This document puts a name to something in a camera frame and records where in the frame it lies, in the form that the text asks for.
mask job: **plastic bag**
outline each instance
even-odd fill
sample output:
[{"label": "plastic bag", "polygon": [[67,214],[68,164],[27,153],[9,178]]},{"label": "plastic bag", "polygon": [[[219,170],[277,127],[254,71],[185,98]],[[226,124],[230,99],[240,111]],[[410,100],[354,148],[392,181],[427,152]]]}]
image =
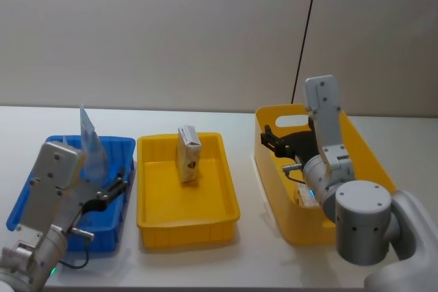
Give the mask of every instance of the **plastic bag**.
[{"label": "plastic bag", "polygon": [[83,172],[86,179],[104,186],[108,181],[108,160],[105,149],[83,105],[80,107],[80,113],[81,148],[86,154]]}]

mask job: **black cable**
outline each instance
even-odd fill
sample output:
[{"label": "black cable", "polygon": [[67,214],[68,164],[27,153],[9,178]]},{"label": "black cable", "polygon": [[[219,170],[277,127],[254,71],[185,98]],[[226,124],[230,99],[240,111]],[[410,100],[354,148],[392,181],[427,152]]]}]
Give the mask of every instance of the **black cable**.
[{"label": "black cable", "polygon": [[285,176],[286,176],[286,178],[289,179],[290,181],[294,181],[294,182],[296,182],[296,183],[300,183],[300,184],[305,184],[304,181],[300,181],[299,179],[295,179],[295,178],[289,177],[289,172],[285,172]]},{"label": "black cable", "polygon": [[88,261],[90,260],[90,251],[88,250],[88,240],[85,241],[85,257],[86,257],[85,263],[83,263],[80,266],[71,265],[70,263],[66,263],[63,260],[60,260],[60,263],[68,268],[71,268],[71,269],[82,269],[86,265],[88,265]]},{"label": "black cable", "polygon": [[313,5],[313,0],[310,0],[309,11],[307,12],[306,27],[305,27],[305,29],[304,29],[304,36],[302,37],[300,59],[298,60],[298,67],[297,67],[297,69],[296,69],[295,83],[294,83],[294,91],[292,92],[292,100],[291,100],[291,102],[290,102],[291,104],[294,102],[294,98],[295,98],[296,84],[297,84],[297,82],[298,82],[298,73],[300,72],[302,53],[304,52],[304,45],[305,45],[305,43],[306,43],[307,28],[309,27],[310,13],[311,13],[311,11],[312,11],[312,5]]}]

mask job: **black cable on wall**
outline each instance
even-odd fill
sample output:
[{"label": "black cable on wall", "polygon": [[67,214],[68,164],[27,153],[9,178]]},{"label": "black cable on wall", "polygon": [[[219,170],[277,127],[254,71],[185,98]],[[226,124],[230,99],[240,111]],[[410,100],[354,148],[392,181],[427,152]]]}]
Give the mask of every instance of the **black cable on wall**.
[{"label": "black cable on wall", "polygon": [[304,36],[302,37],[300,59],[298,60],[298,67],[296,69],[294,91],[292,92],[292,100],[290,101],[291,104],[294,102],[294,98],[295,98],[296,84],[298,82],[298,74],[300,72],[300,67],[301,67],[302,52],[304,51],[304,45],[306,43],[307,28],[309,27],[309,20],[310,20],[310,13],[312,11],[312,5],[313,5],[313,0],[310,0],[309,11],[307,12],[306,27],[304,30]]}]

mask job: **cardboard box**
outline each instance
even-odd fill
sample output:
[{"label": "cardboard box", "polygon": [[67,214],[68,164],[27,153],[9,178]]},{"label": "cardboard box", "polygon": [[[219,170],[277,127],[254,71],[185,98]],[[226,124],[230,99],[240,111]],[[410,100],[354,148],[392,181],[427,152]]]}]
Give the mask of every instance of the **cardboard box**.
[{"label": "cardboard box", "polygon": [[177,167],[179,180],[184,183],[198,176],[202,144],[193,126],[178,128]]}]

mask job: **tray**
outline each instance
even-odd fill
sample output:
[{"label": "tray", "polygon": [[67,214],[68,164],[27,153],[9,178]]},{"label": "tray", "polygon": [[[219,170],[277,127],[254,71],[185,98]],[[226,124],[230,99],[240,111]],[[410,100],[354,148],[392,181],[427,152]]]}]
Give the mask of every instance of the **tray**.
[{"label": "tray", "polygon": [[178,135],[138,140],[137,226],[147,248],[230,241],[239,205],[218,133],[199,133],[198,180],[180,183]]},{"label": "tray", "polygon": [[[255,162],[272,212],[285,240],[294,245],[323,245],[335,243],[335,225],[328,220],[320,207],[305,207],[300,202],[297,183],[288,180],[281,167],[292,164],[291,159],[278,159],[261,144],[260,133],[266,124],[277,136],[298,131],[309,131],[306,124],[296,127],[278,127],[276,119],[281,116],[306,116],[302,104],[262,107],[256,111]],[[396,186],[378,162],[373,152],[359,135],[348,116],[339,115],[344,144],[353,161],[356,179],[374,181],[394,192]],[[302,180],[299,170],[290,173],[292,178]]]},{"label": "tray", "polygon": [[[109,160],[109,180],[110,184],[121,167],[125,169],[124,179],[129,181],[129,188],[132,185],[135,174],[133,163],[133,152],[136,141],[132,138],[104,136],[99,138],[107,153]],[[47,142],[62,142],[63,136],[51,136]],[[66,136],[68,145],[81,148],[81,136]],[[26,183],[21,190],[20,196],[6,222],[9,230],[14,230],[20,222],[23,209],[29,197],[29,182],[32,174],[29,175]],[[123,215],[127,207],[128,195],[124,193],[111,203],[104,212],[90,212],[85,214],[79,221],[78,227],[88,232],[94,233],[94,240],[90,243],[90,252],[112,252],[116,249],[120,229],[123,223]],[[68,238],[68,251],[83,251],[84,241],[82,237],[72,235]]]}]

